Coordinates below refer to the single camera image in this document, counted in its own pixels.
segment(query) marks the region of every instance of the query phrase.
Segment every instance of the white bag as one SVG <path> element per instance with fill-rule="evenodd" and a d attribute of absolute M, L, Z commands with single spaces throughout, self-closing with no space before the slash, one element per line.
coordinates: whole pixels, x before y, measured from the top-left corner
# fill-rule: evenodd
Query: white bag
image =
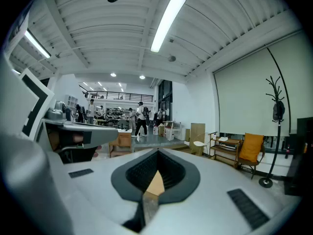
<path fill-rule="evenodd" d="M 153 135 L 158 135 L 158 127 L 153 127 Z"/>

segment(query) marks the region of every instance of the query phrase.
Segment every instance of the man in white shirt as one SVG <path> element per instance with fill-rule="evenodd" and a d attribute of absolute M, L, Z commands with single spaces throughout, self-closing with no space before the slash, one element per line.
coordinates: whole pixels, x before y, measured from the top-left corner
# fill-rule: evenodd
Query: man in white shirt
<path fill-rule="evenodd" d="M 98 111 L 98 115 L 99 115 L 99 117 L 98 117 L 98 119 L 102 119 L 102 120 L 104 120 L 104 109 L 103 109 L 103 105 L 101 105 L 101 109 Z"/>
<path fill-rule="evenodd" d="M 90 105 L 88 106 L 88 124 L 93 124 L 93 117 L 96 115 L 95 106 L 93 104 L 93 99 L 90 100 Z"/>
<path fill-rule="evenodd" d="M 138 108 L 139 116 L 138 116 L 138 121 L 137 121 L 137 127 L 136 127 L 135 135 L 132 135 L 133 138 L 137 138 L 137 135 L 138 135 L 138 132 L 139 132 L 139 129 L 141 128 L 141 126 L 143 127 L 143 130 L 145 132 L 145 134 L 142 135 L 142 136 L 143 137 L 147 136 L 146 118 L 145 118 L 145 116 L 143 114 L 144 107 L 142 106 L 143 102 L 139 102 L 138 104 L 139 104 L 139 108 Z"/>
<path fill-rule="evenodd" d="M 163 109 L 160 109 L 157 113 L 156 125 L 159 126 L 162 123 Z"/>

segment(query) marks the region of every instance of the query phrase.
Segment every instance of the wooden chair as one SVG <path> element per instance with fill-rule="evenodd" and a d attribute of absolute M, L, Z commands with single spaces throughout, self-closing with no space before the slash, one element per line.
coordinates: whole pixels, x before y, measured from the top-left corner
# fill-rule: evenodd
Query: wooden chair
<path fill-rule="evenodd" d="M 245 160 L 245 159 L 239 158 L 239 155 L 240 155 L 242 146 L 243 146 L 243 142 L 242 142 L 242 144 L 241 144 L 241 146 L 240 146 L 240 149 L 239 149 L 239 154 L 238 154 L 238 159 L 237 159 L 237 162 L 236 162 L 236 163 L 237 163 L 236 167 L 237 167 L 239 164 L 242 164 L 242 165 L 245 165 L 245 164 L 246 164 L 246 165 L 248 165 L 248 166 L 251 168 L 251 170 L 252 170 L 252 177 L 251 177 L 251 180 L 252 180 L 252 179 L 253 179 L 253 176 L 254 176 L 254 174 L 255 174 L 255 171 L 256 171 L 256 166 L 259 165 L 259 163 L 262 161 L 262 159 L 263 159 L 263 157 L 264 157 L 264 155 L 265 155 L 265 148 L 264 148 L 264 145 L 262 144 L 261 150 L 260 150 L 260 152 L 262 152 L 262 157 L 261 157 L 260 161 L 251 162 L 251 161 L 249 161 L 249 160 Z"/>

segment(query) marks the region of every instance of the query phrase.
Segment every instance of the round base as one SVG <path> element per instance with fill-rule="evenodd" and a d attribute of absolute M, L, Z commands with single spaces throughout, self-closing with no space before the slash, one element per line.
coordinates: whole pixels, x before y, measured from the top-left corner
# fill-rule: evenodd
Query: round base
<path fill-rule="evenodd" d="M 260 178 L 259 184 L 260 184 L 260 186 L 262 186 L 264 188 L 271 188 L 273 185 L 273 181 L 271 179 L 268 179 L 268 178 Z"/>

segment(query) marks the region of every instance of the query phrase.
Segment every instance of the smoke detector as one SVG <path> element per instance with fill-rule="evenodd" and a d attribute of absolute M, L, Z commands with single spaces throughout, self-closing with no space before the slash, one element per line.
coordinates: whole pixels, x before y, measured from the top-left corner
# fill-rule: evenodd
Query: smoke detector
<path fill-rule="evenodd" d="M 174 62 L 176 60 L 176 57 L 175 56 L 169 56 L 167 60 L 170 62 Z"/>

